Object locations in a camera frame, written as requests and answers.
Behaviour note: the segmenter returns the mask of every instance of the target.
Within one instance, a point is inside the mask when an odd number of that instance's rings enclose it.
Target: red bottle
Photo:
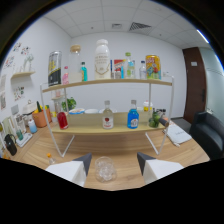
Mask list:
[[[66,115],[64,112],[61,111],[61,105],[59,103],[55,103],[55,109],[60,129],[63,130],[68,128],[68,121]]]

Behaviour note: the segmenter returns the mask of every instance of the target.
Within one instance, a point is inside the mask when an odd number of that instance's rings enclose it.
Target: orange container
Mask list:
[[[46,112],[47,112],[48,122],[50,123],[51,122],[50,109],[48,108],[46,110]],[[33,120],[38,128],[43,128],[43,127],[47,126],[47,122],[46,122],[46,119],[44,116],[44,111],[41,111],[39,113],[32,113],[32,116],[33,116]]]

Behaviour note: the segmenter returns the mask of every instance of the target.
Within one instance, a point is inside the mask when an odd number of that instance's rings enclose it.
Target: potted plant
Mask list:
[[[71,97],[70,99],[67,98],[67,102],[68,102],[68,109],[69,109],[69,110],[75,109],[76,101],[74,100],[73,97]],[[61,106],[62,106],[62,109],[63,109],[64,111],[67,111],[65,101],[61,103]]]

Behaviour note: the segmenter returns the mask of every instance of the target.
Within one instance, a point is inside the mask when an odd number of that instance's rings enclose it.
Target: air vent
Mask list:
[[[129,32],[149,35],[153,27],[141,23],[132,23]]]
[[[122,24],[112,24],[112,29],[121,29]]]

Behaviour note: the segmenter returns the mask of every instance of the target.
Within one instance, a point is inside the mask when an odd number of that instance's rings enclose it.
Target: blue bottle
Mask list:
[[[127,127],[135,129],[138,127],[138,122],[139,122],[139,114],[137,112],[136,100],[132,100],[131,109],[129,110],[128,113]]]
[[[85,67],[85,62],[82,62],[81,72],[82,72],[82,81],[88,81],[87,68]]]

